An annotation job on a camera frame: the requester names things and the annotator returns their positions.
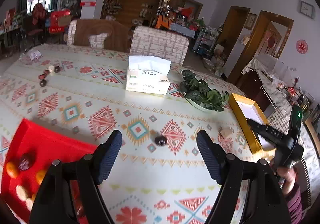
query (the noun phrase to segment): green leafy vegetable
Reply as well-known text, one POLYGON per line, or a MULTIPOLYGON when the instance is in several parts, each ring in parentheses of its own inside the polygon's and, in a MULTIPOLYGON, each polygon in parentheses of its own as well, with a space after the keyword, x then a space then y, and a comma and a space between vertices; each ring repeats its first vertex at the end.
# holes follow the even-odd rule
POLYGON ((229 93, 216 89, 210 89, 204 80, 197 80, 196 74, 190 70, 183 70, 184 81, 180 83, 180 90, 186 93, 185 98, 191 99, 196 104, 203 104, 204 108, 224 111, 223 105, 229 100, 229 93))

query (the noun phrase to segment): white tissue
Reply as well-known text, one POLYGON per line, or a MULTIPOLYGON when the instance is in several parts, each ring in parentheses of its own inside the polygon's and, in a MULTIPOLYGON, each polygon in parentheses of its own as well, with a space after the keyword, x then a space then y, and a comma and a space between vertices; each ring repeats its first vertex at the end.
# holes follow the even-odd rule
POLYGON ((170 66, 170 60, 165 60, 154 56, 129 56, 129 70, 156 71, 167 76, 170 66))

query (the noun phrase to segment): purple sleeve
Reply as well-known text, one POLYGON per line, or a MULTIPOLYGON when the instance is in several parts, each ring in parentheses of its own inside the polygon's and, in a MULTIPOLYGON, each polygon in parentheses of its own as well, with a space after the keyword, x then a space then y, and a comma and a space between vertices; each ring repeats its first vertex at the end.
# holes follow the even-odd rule
POLYGON ((291 223, 298 224, 302 219, 301 193, 297 183, 294 184, 292 191, 285 198, 288 204, 291 223))

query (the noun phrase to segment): finger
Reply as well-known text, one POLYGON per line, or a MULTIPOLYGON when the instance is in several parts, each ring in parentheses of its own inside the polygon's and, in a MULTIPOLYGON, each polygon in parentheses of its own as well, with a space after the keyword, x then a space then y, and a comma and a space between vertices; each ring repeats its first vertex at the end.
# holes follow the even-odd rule
POLYGON ((296 173, 293 168, 278 167, 277 173, 280 177, 285 178, 287 181, 294 181, 296 178, 296 173))

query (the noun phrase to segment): metal screw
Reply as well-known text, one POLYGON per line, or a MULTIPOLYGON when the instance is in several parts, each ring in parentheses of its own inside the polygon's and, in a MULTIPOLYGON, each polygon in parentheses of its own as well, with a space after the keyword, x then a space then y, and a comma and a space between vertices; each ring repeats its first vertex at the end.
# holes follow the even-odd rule
POLYGON ((266 165, 268 162, 265 159, 261 158, 259 159, 259 163, 261 163, 262 165, 266 165))
POLYGON ((235 159, 235 155, 234 154, 227 154, 226 157, 227 157, 228 160, 231 160, 231 161, 235 159))
POLYGON ((93 157, 92 154, 86 154, 86 155, 84 156, 84 159, 85 159, 86 161, 90 161, 90 160, 92 159, 92 157, 93 157))
POLYGON ((57 166, 60 163, 59 159, 55 159, 52 161, 52 165, 57 166))

